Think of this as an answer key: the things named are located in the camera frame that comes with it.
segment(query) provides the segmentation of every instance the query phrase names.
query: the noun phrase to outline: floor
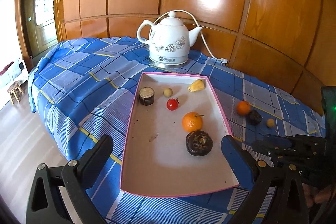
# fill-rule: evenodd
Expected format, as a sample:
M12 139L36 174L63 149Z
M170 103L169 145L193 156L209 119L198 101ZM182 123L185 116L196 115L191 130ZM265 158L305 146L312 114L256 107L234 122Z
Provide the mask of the floor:
M8 102L0 110L0 195L20 223L26 223L26 207L38 164L61 166L67 160L41 123L38 113L30 110L27 83L20 103ZM64 187L64 202L74 223L81 223Z

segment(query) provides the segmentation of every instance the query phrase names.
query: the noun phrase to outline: yellow fruit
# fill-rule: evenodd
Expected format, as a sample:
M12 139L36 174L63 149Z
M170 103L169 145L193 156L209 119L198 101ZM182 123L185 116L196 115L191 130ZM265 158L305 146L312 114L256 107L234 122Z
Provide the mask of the yellow fruit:
M203 126L202 116L197 112L189 112L182 118L182 127L187 132L194 132L200 130Z
M171 88L165 88L163 90L163 95L167 98L172 97L173 95L173 90Z
M203 90L204 88L205 88L204 80L203 80L203 79L197 79L195 82L193 82L193 83L188 87L188 90L189 90L190 92L194 92L194 91Z
M273 119L268 119L266 122L267 127L271 128L275 126L275 122Z

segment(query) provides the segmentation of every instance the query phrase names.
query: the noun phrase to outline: bolt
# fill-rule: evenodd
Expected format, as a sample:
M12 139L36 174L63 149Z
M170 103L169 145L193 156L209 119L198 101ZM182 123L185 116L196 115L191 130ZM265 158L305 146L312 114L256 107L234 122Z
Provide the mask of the bolt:
M290 170L292 170L292 171L295 171L295 170L296 170L296 166L295 166L294 164L290 164L290 165L289 165L289 168L290 168Z
M70 161L68 162L68 165L71 166L71 167L74 167L74 166L77 165L77 161L76 161L76 160L70 160Z
M45 168L45 164L39 164L37 168L38 170L42 170Z
M263 160L258 160L257 164L259 167L266 167L266 162Z

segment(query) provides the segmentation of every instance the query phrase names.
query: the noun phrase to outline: white wall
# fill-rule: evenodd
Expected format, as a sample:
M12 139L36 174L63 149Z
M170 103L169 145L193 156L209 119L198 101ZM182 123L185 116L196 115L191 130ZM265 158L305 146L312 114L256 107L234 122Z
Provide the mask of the white wall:
M0 71L21 56L15 23L14 0L0 0Z

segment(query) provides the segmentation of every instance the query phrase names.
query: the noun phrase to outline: red cushion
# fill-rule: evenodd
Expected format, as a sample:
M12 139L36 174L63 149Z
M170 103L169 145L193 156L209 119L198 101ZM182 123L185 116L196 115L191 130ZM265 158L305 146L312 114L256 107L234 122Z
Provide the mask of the red cushion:
M3 75L9 69L9 67L13 64L14 62L12 61L7 66L5 66L5 68L0 72L0 76Z

